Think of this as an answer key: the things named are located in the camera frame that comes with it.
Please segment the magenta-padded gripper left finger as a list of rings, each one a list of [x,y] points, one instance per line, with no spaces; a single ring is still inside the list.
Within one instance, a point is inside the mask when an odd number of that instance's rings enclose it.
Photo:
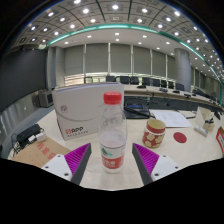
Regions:
[[[79,185],[90,155],[91,144],[87,143],[66,155],[55,155],[42,169]]]

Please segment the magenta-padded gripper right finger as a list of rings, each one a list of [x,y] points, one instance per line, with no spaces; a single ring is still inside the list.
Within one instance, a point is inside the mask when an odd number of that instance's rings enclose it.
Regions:
[[[158,155],[137,143],[132,144],[132,154],[144,185],[181,169],[168,155]]]

